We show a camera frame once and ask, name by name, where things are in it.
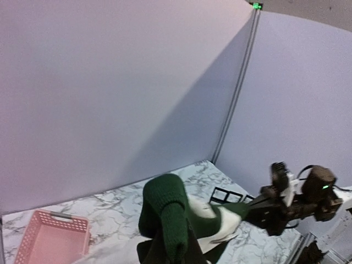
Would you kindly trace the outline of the white and green t-shirt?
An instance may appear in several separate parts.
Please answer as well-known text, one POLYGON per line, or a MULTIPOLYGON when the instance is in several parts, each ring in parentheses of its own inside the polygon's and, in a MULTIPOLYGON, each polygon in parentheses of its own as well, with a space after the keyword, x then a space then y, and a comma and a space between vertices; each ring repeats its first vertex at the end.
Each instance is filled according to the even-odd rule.
POLYGON ((140 263, 217 263, 249 213, 243 202, 203 203, 176 174, 149 180, 142 191, 140 263))

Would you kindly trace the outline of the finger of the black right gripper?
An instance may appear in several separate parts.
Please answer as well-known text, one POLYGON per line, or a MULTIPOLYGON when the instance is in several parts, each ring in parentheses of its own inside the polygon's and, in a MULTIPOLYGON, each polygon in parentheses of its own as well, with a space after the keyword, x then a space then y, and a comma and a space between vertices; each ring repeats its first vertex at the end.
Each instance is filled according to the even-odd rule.
POLYGON ((258 227, 269 226, 271 214, 271 199, 267 197, 256 197, 248 203, 249 211, 244 221, 258 227))

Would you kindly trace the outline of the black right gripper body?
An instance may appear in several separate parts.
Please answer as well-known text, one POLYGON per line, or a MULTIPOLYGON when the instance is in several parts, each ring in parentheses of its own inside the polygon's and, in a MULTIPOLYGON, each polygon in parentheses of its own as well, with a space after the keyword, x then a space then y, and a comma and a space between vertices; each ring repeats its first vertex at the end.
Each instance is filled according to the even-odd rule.
POLYGON ((313 216, 318 222, 331 220, 343 200, 333 188, 336 176, 329 168, 308 165, 295 176, 284 162, 270 166, 270 186, 264 186, 260 194, 271 199, 269 235, 281 235, 293 220, 313 216))

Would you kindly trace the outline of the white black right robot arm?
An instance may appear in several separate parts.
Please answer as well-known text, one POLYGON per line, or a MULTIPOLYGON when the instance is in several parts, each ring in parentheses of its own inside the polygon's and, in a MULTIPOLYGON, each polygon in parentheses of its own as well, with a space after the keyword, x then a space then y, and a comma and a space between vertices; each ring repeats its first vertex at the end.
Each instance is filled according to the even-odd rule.
POLYGON ((294 175, 284 162, 272 163, 271 184, 261 187, 259 196, 249 202, 244 220, 269 236, 279 236, 307 217, 327 222, 340 210, 351 209, 351 190, 336 186, 329 168, 312 164, 301 171, 308 172, 306 178, 294 175))

